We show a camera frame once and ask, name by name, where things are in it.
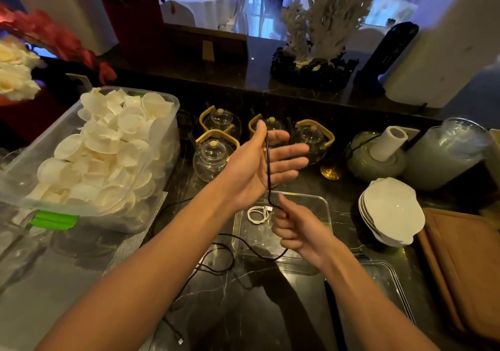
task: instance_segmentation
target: white cable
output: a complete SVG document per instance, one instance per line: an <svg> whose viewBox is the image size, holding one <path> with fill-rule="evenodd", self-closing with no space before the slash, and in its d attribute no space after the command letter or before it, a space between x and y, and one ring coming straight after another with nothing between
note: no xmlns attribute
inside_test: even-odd
<svg viewBox="0 0 500 351"><path fill-rule="evenodd" d="M260 224L263 224L264 222L267 221L267 219L269 218L269 213L270 212L272 212L272 206L267 206L267 205L265 205L265 206L254 206L254 207L251 207L250 209L248 209L248 211L247 211L247 217L248 217L248 220L250 222L252 222L254 225L260 225ZM250 213L259 213L259 214L262 215L263 219L261 221L254 220L252 217L250 217Z"/></svg>

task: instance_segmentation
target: wooden board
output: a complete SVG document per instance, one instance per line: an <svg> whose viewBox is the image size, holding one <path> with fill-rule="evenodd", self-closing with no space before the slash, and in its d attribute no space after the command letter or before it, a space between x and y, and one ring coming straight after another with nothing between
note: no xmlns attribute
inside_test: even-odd
<svg viewBox="0 0 500 351"><path fill-rule="evenodd" d="M426 231L467 329L500 341L500 234L478 216L426 209Z"/></svg>
<svg viewBox="0 0 500 351"><path fill-rule="evenodd" d="M446 283L445 277L442 274L441 267L439 266L439 263L437 262L438 260L434 255L432 246L429 243L426 229L423 228L416 236L418 238L418 241L420 242L422 251L426 256L430 272L433 274L434 280L437 284L437 288L439 289L442 299L445 302L453 325L457 328L457 330L466 334L467 330L460 319L459 313L457 312L457 308L455 307L455 303L453 302L452 294L449 291L448 284Z"/></svg>

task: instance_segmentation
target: large plastic jar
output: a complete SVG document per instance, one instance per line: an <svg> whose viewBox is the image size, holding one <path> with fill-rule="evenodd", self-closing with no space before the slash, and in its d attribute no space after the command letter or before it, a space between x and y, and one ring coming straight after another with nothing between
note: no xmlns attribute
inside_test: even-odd
<svg viewBox="0 0 500 351"><path fill-rule="evenodd" d="M106 94L120 88L102 87L101 93ZM151 92L132 88L121 89L127 95L133 96L143 96ZM168 117L161 119L157 140L149 144L148 151L141 155L134 167L133 175L135 178L122 186L119 194L115 194L109 204L96 206L89 202L84 205L68 205L27 198L27 195L39 183L37 170L40 164L54 156L54 150L61 140L71 134L79 133L80 128L85 124L85 121L77 114L78 110L83 108L80 100L33 141L0 175L0 201L25 209L41 209L55 213L79 215L77 226L91 224L129 234L140 233L146 229L180 151L176 121L176 113L180 106L179 101L173 95L156 93L173 104L172 110ZM144 192L145 189L142 188L145 177L148 179L148 189L151 189L149 192Z"/></svg>

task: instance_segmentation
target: paper towel roll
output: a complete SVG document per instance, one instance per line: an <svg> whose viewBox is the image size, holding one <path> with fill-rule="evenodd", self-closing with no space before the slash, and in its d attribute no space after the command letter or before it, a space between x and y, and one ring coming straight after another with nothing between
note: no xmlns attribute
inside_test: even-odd
<svg viewBox="0 0 500 351"><path fill-rule="evenodd" d="M408 134L397 126L389 126L374 140L370 155L379 162L385 162L408 139Z"/></svg>

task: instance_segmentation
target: right hand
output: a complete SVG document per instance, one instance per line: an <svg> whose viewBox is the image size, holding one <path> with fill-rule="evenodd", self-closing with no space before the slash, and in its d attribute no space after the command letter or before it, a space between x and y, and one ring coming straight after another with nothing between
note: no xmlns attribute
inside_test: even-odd
<svg viewBox="0 0 500 351"><path fill-rule="evenodd" d="M330 255L339 245L343 245L342 242L308 208L287 200L281 193L279 206L283 210L273 210L272 232L283 238L280 244L299 253L323 271L329 263Z"/></svg>

